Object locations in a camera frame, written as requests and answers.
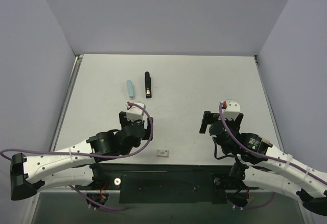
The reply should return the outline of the light blue white stapler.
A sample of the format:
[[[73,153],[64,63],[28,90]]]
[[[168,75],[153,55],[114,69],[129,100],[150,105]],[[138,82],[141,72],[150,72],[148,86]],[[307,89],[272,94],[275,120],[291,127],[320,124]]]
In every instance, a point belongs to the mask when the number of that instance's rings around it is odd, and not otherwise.
[[[127,92],[128,92],[128,96],[130,99],[134,99],[135,98],[135,94],[134,94],[134,88],[133,88],[133,84],[131,80],[127,80],[126,81],[126,85],[127,85]]]

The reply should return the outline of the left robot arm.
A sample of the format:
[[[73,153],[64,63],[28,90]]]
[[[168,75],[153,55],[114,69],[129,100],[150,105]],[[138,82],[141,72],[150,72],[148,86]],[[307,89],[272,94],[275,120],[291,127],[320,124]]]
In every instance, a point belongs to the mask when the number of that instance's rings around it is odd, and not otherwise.
[[[47,154],[17,153],[11,157],[10,198],[24,200],[41,190],[66,185],[91,186],[100,189],[105,176],[94,171],[93,164],[132,156],[133,148],[142,151],[141,141],[153,138],[153,118],[142,112],[120,112],[121,129],[99,132],[63,150]]]

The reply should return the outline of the staple box with red label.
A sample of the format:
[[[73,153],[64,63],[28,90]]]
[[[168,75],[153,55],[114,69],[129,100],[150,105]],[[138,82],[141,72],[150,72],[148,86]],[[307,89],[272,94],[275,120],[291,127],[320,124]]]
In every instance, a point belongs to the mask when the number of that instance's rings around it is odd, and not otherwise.
[[[156,150],[156,156],[157,157],[168,157],[169,150]]]

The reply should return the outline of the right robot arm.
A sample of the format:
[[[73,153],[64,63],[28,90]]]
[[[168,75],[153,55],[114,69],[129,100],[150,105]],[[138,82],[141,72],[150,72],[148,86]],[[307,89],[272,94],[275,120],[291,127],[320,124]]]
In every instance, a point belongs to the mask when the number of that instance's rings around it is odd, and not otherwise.
[[[326,216],[326,173],[313,169],[270,141],[254,133],[240,133],[243,114],[221,120],[219,113],[205,111],[199,132],[211,136],[220,159],[234,158],[228,175],[234,188],[242,185],[288,196],[317,215]]]

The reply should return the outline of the black stapler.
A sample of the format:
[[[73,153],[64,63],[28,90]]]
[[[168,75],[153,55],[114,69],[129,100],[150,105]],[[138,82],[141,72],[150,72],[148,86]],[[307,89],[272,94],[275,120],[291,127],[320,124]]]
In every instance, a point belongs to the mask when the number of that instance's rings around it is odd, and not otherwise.
[[[151,77],[148,71],[145,72],[145,96],[146,98],[152,97]]]

